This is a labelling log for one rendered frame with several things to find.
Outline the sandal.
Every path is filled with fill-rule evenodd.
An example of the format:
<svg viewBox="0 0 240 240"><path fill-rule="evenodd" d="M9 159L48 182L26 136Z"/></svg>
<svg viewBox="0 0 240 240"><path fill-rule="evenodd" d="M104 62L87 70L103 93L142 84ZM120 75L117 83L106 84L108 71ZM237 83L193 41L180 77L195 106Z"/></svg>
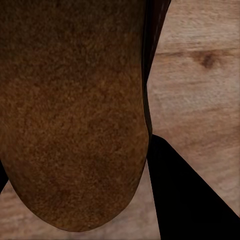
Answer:
<svg viewBox="0 0 240 240"><path fill-rule="evenodd" d="M171 1L0 0L0 160L46 223L91 231L134 197Z"/></svg>

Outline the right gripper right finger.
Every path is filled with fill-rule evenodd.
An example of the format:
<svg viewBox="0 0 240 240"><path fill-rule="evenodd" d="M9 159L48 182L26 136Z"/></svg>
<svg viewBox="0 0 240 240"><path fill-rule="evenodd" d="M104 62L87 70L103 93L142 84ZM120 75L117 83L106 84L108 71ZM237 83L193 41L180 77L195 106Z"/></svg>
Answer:
<svg viewBox="0 0 240 240"><path fill-rule="evenodd" d="M147 163L161 240L240 240L240 218L162 137Z"/></svg>

